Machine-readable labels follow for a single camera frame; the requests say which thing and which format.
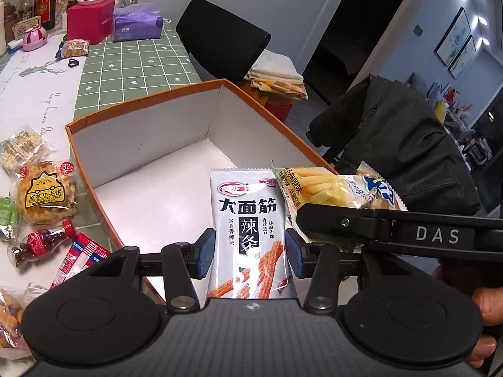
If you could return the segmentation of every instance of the gray floor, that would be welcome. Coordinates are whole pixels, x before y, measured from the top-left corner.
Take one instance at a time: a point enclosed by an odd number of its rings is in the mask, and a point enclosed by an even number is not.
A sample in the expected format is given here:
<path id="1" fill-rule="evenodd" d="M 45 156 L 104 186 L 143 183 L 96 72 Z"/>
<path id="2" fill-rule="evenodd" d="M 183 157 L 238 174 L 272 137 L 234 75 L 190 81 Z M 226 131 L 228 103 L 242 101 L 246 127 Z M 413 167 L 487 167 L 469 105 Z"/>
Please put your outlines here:
<path id="1" fill-rule="evenodd" d="M 316 149 L 316 147 L 314 147 L 306 137 L 306 132 L 309 130 L 311 120 L 323 112 L 327 106 L 326 103 L 316 93 L 314 93 L 308 85 L 306 85 L 306 90 L 309 99 L 296 100 L 293 103 L 285 124 L 309 146 L 313 147 L 318 154 L 323 155 L 323 153 L 325 153 L 329 148 L 320 147 L 319 149 Z"/>

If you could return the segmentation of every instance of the doorway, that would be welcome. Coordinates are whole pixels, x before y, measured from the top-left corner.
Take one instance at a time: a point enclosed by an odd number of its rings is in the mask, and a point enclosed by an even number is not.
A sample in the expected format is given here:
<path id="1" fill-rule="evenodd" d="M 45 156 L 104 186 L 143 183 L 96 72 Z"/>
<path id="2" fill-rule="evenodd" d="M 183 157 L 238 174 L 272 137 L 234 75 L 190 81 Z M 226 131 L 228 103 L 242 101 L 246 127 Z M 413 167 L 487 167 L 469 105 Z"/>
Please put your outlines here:
<path id="1" fill-rule="evenodd" d="M 341 0 L 304 79 L 326 104 L 358 75 L 403 0 Z"/>

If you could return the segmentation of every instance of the plate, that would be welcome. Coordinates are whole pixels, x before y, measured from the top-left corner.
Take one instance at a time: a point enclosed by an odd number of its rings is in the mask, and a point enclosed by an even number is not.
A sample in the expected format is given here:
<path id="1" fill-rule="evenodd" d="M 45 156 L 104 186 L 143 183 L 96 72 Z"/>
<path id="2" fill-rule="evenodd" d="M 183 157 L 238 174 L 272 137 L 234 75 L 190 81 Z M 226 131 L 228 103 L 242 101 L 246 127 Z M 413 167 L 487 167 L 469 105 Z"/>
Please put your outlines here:
<path id="1" fill-rule="evenodd" d="M 101 3 L 103 0 L 77 0 L 77 2 L 79 4 L 82 4 L 82 5 L 93 5 L 93 4 L 97 4 L 97 3 Z"/>

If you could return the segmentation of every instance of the brown glass bottle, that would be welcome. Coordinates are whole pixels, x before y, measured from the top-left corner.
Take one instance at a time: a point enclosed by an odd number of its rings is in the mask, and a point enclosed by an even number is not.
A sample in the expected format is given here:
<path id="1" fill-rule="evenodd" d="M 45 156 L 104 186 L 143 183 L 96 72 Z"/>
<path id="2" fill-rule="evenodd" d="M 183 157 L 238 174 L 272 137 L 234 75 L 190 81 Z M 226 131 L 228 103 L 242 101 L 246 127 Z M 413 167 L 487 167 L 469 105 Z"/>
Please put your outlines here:
<path id="1" fill-rule="evenodd" d="M 52 30 L 56 25 L 56 0 L 35 0 L 35 15 L 42 17 L 46 30 Z"/>

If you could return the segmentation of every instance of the yellow pillow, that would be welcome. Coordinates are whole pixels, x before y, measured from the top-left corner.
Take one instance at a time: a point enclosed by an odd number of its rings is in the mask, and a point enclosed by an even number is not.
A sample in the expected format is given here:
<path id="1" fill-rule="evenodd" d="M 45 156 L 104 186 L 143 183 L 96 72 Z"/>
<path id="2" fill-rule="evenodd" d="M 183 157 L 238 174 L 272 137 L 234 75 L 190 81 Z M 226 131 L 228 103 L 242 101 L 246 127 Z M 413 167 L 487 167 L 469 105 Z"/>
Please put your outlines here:
<path id="1" fill-rule="evenodd" d="M 444 123 L 445 117 L 447 115 L 447 106 L 445 104 L 445 101 L 443 99 L 440 99 L 437 102 L 437 106 L 435 106 L 435 110 L 433 111 L 437 119 L 440 121 L 440 123 Z"/>

